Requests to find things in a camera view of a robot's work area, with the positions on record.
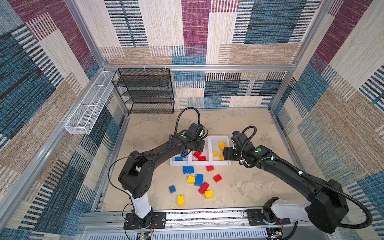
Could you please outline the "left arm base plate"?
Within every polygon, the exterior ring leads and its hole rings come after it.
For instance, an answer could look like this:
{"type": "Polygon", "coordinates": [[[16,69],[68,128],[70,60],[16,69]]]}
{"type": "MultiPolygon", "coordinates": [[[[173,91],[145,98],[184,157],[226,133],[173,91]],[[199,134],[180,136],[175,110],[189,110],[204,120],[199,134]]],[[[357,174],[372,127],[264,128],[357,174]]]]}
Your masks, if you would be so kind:
{"type": "Polygon", "coordinates": [[[124,223],[124,230],[164,229],[166,226],[166,220],[166,212],[150,212],[143,219],[139,218],[135,213],[128,213],[124,223]]]}

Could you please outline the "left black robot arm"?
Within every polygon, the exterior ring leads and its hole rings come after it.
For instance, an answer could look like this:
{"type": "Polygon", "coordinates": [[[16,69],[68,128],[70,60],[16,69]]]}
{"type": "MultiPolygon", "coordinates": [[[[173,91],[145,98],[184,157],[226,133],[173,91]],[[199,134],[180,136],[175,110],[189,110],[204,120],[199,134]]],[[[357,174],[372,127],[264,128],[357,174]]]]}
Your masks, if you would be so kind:
{"type": "Polygon", "coordinates": [[[142,222],[152,219],[153,208],[147,192],[155,169],[176,155],[202,151],[207,136],[208,130],[202,124],[192,123],[187,130],[170,134],[164,144],[142,153],[133,151],[128,156],[118,181],[131,199],[135,218],[142,222]]]}

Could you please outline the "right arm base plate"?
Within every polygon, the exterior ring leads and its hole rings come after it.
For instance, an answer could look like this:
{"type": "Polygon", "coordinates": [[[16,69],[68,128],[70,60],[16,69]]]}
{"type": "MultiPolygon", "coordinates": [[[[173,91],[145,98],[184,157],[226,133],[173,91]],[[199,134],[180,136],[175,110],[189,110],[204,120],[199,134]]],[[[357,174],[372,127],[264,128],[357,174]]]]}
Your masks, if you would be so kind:
{"type": "Polygon", "coordinates": [[[273,214],[269,210],[248,209],[245,211],[245,214],[250,226],[291,224],[290,219],[279,219],[275,214],[273,214]]]}

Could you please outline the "large red lego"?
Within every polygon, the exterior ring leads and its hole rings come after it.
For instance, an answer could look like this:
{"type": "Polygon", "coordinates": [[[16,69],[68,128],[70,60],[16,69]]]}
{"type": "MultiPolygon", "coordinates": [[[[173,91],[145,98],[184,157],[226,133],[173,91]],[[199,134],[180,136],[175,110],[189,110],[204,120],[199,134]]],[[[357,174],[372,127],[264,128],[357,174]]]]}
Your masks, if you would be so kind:
{"type": "Polygon", "coordinates": [[[202,152],[195,152],[193,154],[194,158],[198,159],[201,156],[202,152]]]}

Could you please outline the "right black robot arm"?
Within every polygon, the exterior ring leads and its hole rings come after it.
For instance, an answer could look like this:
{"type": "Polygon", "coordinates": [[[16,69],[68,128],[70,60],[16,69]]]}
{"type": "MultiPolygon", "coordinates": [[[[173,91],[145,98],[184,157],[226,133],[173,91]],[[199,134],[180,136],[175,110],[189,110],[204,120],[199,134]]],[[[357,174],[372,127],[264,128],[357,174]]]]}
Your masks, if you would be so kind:
{"type": "Polygon", "coordinates": [[[279,158],[272,150],[265,146],[254,145],[245,133],[234,131],[231,137],[233,147],[224,149],[224,158],[229,161],[239,161],[248,169],[258,168],[281,179],[308,201],[306,204],[290,203],[284,207],[284,201],[271,198],[262,208],[263,220],[267,224],[275,224],[280,219],[296,219],[311,222],[319,230],[331,234],[339,226],[349,211],[346,199],[339,194],[322,187],[324,183],[329,187],[341,190],[341,185],[335,180],[325,181],[315,178],[315,181],[304,179],[300,169],[279,158]]]}

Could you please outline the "red lego diagonal brick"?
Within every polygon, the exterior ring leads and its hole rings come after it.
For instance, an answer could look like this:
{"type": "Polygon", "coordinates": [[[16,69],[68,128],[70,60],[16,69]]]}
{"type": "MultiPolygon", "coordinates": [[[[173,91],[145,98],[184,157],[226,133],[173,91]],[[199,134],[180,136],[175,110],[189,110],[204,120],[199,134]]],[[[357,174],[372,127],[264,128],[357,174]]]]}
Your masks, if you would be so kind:
{"type": "Polygon", "coordinates": [[[205,192],[208,190],[209,186],[210,186],[210,185],[209,185],[207,182],[204,182],[204,183],[202,184],[202,186],[199,188],[198,192],[199,192],[201,195],[204,195],[205,192]]]}

